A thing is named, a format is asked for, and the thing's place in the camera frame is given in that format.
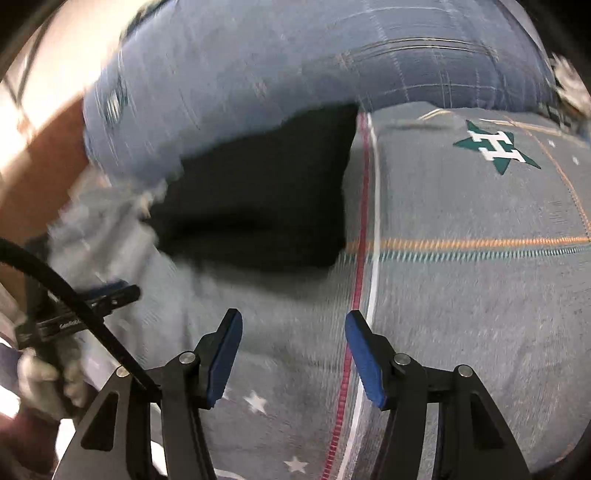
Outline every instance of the white glove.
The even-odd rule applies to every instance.
[[[80,347],[71,337],[58,340],[55,344],[64,366],[64,395],[74,406],[83,407],[88,398],[88,387],[80,363]],[[17,371],[24,401],[55,420],[68,417],[56,390],[59,373],[55,367],[39,359],[33,348],[28,348],[18,361]]]

